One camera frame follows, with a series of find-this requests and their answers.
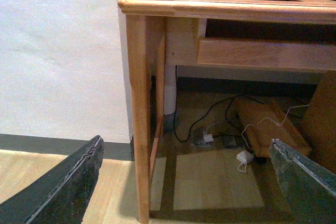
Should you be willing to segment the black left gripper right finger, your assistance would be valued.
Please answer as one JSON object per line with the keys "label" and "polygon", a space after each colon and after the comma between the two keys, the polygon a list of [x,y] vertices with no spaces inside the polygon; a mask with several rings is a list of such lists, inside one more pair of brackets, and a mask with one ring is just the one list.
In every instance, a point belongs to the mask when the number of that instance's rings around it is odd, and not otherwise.
{"label": "black left gripper right finger", "polygon": [[335,174],[278,138],[270,158],[297,223],[335,223]]}

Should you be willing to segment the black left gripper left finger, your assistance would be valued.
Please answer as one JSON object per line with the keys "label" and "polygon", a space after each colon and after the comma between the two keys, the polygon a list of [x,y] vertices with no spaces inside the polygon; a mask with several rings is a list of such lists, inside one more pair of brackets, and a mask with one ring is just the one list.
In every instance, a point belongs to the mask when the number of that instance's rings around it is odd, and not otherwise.
{"label": "black left gripper left finger", "polygon": [[103,156],[103,138],[97,135],[1,203],[1,223],[82,223]]}

